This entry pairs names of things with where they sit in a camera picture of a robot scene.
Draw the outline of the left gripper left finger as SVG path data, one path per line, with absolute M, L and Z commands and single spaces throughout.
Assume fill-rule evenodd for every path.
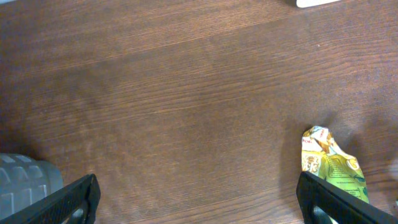
M 94 174 L 89 174 L 1 220 L 1 223 L 94 224 L 99 202 L 98 180 Z

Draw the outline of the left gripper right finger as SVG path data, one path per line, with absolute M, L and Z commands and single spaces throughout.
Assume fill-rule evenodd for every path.
M 309 173 L 300 174 L 297 199 L 305 224 L 397 223 L 397 218 Z

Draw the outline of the yellow green snack packet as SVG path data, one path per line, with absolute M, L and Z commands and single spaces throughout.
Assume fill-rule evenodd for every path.
M 314 126 L 302 136 L 302 170 L 369 203 L 364 174 L 356 157 L 345 153 L 328 128 Z

